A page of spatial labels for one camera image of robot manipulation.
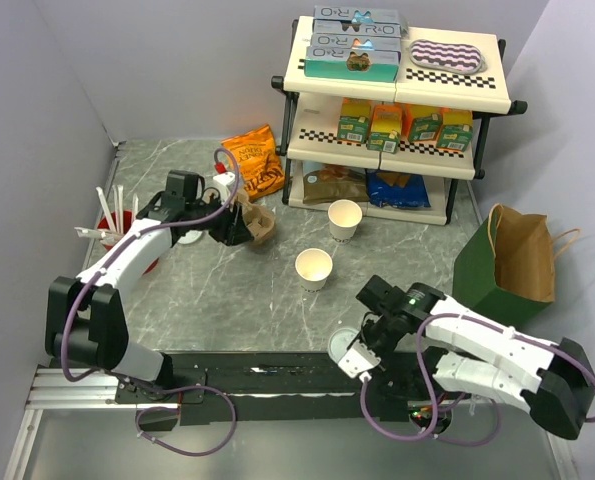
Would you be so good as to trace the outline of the brown cardboard cup carrier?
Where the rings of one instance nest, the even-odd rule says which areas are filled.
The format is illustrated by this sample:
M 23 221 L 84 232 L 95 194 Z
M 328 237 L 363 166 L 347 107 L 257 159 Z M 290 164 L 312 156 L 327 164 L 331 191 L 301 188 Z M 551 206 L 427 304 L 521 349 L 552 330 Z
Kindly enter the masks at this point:
M 251 245 L 258 247 L 271 240 L 276 231 L 274 213 L 263 205 L 252 203 L 243 189 L 237 192 L 235 200 L 241 206 L 244 224 L 253 236 Z

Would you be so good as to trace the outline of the white plastic cup lid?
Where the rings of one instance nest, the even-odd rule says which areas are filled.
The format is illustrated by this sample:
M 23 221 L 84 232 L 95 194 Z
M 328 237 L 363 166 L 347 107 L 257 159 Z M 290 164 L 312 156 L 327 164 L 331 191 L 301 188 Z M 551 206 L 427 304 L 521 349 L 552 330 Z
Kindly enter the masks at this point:
M 334 363 L 340 362 L 358 334 L 359 330 L 356 328 L 342 327 L 331 335 L 328 341 L 327 352 Z

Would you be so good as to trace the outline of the white paper coffee cup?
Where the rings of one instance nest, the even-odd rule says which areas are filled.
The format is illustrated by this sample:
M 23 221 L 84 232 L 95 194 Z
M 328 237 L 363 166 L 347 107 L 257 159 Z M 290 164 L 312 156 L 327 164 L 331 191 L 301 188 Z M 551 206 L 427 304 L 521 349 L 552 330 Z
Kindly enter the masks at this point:
M 295 259 L 295 270 L 300 285 L 308 292 L 321 290 L 333 269 L 332 257 L 324 250 L 309 248 Z

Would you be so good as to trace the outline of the brown paper bag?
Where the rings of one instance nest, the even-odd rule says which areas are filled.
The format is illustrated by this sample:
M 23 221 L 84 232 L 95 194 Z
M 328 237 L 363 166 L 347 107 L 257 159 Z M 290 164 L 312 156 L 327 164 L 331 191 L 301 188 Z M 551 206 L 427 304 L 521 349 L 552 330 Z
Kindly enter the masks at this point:
M 522 214 L 497 203 L 488 214 L 487 236 L 496 285 L 540 303 L 555 300 L 555 260 L 580 236 L 573 228 L 553 237 L 542 214 Z

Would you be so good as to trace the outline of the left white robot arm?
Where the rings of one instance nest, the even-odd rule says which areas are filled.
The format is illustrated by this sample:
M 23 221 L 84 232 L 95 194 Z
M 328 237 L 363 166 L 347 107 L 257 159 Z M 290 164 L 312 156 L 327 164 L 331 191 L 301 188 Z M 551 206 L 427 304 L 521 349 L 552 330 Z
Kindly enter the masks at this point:
M 70 361 L 139 380 L 154 402 L 175 387 L 172 358 L 129 337 L 123 302 L 146 270 L 190 231 L 206 231 L 228 246 L 252 241 L 236 199 L 240 177 L 172 170 L 163 190 L 135 215 L 127 234 L 75 278 L 60 276 L 48 290 L 44 346 L 66 367 Z

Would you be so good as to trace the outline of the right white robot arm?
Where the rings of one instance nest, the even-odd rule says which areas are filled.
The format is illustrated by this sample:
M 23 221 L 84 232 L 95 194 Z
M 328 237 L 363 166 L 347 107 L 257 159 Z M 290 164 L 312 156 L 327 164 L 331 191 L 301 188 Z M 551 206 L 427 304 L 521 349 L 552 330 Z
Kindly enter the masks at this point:
M 595 374 L 575 341 L 525 335 L 424 283 L 402 290 L 374 275 L 357 298 L 368 313 L 338 366 L 364 390 L 426 402 L 416 413 L 424 430 L 450 395 L 512 406 L 566 440 L 595 423 Z

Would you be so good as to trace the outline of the dark green paper bag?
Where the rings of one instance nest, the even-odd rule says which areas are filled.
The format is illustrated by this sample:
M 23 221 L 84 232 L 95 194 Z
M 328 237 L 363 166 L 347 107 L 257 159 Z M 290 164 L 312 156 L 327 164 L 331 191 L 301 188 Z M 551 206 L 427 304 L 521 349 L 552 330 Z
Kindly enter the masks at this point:
M 554 303 L 517 297 L 496 285 L 494 258 L 487 236 L 488 217 L 457 256 L 453 297 L 472 311 L 505 326 L 519 328 Z

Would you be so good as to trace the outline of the brown snack bag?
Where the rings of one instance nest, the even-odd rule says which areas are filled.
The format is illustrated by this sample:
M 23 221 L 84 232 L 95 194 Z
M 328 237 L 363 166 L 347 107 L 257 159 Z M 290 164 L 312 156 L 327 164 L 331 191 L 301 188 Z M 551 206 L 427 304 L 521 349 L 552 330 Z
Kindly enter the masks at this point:
M 303 172 L 303 203 L 317 205 L 341 199 L 356 203 L 369 200 L 366 170 L 306 162 Z

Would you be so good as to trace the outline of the blue snack bag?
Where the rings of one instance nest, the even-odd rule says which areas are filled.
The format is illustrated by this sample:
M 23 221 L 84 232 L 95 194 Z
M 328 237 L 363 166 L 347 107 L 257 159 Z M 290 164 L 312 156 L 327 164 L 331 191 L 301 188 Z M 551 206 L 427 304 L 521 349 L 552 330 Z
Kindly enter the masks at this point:
M 431 207 L 421 175 L 381 170 L 367 172 L 369 202 L 377 207 L 426 209 Z

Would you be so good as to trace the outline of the cream three-tier shelf rack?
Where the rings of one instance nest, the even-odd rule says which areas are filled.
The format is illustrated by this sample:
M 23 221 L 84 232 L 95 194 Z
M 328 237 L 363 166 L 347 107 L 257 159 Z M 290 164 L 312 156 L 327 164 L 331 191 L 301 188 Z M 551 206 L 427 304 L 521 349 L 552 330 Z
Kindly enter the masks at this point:
M 285 97 L 283 202 L 347 198 L 371 217 L 449 223 L 459 183 L 484 174 L 490 120 L 527 108 L 509 96 L 504 48 L 492 34 L 295 20 L 271 81 Z

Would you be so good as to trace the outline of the green juice carton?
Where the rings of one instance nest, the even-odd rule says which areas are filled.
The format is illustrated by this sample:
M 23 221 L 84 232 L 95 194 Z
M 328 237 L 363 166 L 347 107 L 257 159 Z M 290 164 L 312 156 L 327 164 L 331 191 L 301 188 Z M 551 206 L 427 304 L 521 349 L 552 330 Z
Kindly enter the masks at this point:
M 442 124 L 435 146 L 437 149 L 465 152 L 473 137 L 473 114 L 470 110 L 443 108 Z
M 371 120 L 370 100 L 344 98 L 337 127 L 337 139 L 362 144 L 366 141 Z
M 406 104 L 404 132 L 409 143 L 434 141 L 442 126 L 442 112 L 438 107 Z

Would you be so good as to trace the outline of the teal front R&O box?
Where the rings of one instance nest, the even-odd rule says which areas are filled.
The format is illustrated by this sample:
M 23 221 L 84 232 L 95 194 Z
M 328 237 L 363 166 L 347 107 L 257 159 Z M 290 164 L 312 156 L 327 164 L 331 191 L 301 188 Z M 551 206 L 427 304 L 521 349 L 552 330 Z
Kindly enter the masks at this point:
M 309 46 L 304 74 L 314 78 L 392 83 L 398 75 L 400 56 L 399 51 Z

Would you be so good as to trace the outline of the grey back R&O box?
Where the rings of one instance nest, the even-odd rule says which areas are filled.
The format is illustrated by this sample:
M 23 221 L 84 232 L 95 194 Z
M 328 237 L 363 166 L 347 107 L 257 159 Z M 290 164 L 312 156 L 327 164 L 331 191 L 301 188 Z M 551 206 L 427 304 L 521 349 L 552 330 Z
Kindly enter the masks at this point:
M 313 32 L 335 35 L 407 38 L 409 27 L 397 10 L 317 5 Z

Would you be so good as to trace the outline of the purple wavy pattern pouch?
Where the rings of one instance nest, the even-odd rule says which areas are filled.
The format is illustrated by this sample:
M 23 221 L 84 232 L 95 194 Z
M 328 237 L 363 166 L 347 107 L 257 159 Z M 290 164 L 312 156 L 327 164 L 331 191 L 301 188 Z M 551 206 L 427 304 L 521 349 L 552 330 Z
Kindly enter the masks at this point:
M 411 61 L 422 68 L 460 75 L 473 75 L 487 69 L 483 53 L 470 44 L 419 39 L 409 45 L 408 52 Z

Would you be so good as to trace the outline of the aluminium rail frame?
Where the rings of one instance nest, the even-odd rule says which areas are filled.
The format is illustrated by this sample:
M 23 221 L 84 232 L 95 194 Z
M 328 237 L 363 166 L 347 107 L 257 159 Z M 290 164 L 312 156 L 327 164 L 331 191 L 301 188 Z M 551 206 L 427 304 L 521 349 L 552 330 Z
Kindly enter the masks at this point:
M 175 452 L 137 436 L 133 406 L 112 406 L 110 383 L 80 383 L 40 368 L 5 475 L 9 479 L 575 479 L 567 442 L 521 412 L 483 401 L 454 410 L 449 437 L 482 447 L 393 442 L 352 420 L 242 422 L 178 427 Z

